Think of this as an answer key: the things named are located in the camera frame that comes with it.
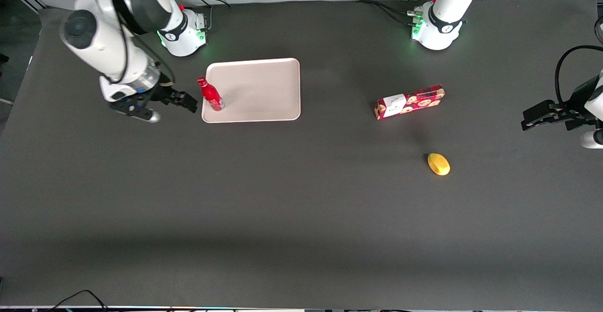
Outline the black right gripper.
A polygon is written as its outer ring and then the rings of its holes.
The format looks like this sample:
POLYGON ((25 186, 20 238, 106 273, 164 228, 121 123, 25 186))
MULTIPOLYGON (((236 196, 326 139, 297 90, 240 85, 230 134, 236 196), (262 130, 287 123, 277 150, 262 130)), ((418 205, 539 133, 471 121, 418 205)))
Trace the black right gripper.
POLYGON ((148 92, 148 102, 161 102, 164 105, 174 104, 185 108, 195 114, 198 109, 198 101, 185 91, 178 91, 171 86, 153 87, 148 92))

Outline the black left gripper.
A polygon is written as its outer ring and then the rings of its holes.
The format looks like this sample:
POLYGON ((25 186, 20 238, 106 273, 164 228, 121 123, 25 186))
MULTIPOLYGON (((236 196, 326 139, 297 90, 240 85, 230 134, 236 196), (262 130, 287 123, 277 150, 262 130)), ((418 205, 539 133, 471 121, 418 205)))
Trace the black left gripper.
POLYGON ((523 111, 522 130, 528 131, 545 124, 563 122, 565 122, 567 131, 577 129, 583 125, 597 126, 595 115, 588 112, 584 108, 584 105, 594 93, 598 82, 599 77, 587 80, 571 93, 569 100, 564 102, 577 119, 562 119, 563 114, 561 113, 560 105, 556 104, 555 101, 545 100, 523 111))

